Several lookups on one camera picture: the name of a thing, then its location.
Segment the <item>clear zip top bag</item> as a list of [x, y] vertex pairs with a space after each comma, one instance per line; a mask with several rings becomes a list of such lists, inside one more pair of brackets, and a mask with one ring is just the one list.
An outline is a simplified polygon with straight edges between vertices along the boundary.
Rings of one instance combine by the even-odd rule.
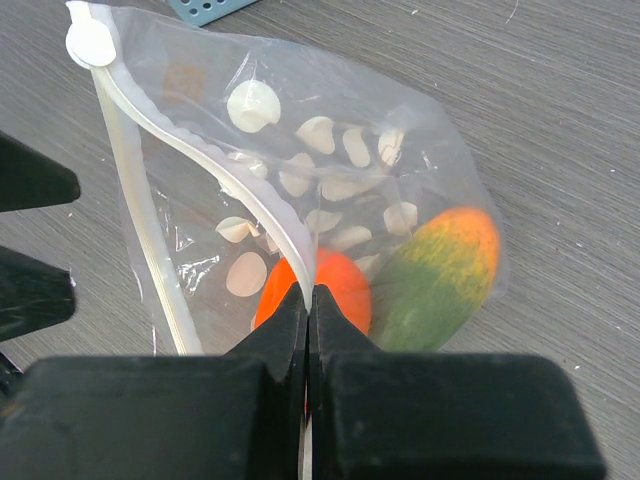
[[311, 46], [132, 6], [67, 9], [66, 49], [92, 77], [132, 269], [169, 352], [221, 354], [245, 339], [281, 258], [305, 310], [323, 286], [320, 248], [350, 258], [371, 292], [394, 252], [455, 207], [498, 227], [484, 304], [505, 291], [499, 211], [432, 97]]

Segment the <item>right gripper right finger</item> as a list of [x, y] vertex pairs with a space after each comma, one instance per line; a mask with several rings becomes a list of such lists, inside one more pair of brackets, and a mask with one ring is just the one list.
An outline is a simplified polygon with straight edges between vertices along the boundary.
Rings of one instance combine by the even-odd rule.
[[315, 479], [603, 479], [565, 371], [538, 355], [391, 353], [315, 288], [309, 315]]

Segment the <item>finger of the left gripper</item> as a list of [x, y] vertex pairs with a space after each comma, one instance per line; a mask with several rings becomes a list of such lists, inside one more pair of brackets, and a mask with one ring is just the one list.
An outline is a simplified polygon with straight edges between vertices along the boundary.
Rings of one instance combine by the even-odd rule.
[[76, 174], [1, 132], [1, 211], [72, 203], [80, 197]]
[[1, 341], [69, 320], [76, 310], [70, 273], [1, 248]]

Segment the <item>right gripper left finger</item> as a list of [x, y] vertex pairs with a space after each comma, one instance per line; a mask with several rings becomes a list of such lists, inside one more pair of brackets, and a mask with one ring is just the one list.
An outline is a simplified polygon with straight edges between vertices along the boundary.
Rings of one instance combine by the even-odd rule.
[[5, 479], [298, 479], [306, 311], [292, 286], [221, 356], [33, 364], [1, 410]]

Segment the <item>green orange mango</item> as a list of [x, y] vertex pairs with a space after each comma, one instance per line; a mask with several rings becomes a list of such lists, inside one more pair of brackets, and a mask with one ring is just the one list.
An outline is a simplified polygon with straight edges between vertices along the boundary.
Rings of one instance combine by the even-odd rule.
[[369, 338], [387, 351], [435, 351], [484, 304], [500, 231], [473, 207], [448, 209], [416, 230], [371, 282]]

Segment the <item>orange tangerine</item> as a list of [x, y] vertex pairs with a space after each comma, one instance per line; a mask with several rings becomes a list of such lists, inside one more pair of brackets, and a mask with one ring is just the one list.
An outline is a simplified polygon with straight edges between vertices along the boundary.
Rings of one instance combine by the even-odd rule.
[[[258, 328], [277, 310], [296, 276], [285, 258], [273, 267], [255, 315], [253, 328]], [[342, 314], [363, 334], [371, 325], [371, 292], [365, 275], [344, 254], [320, 248], [317, 255], [315, 285], [329, 288]]]

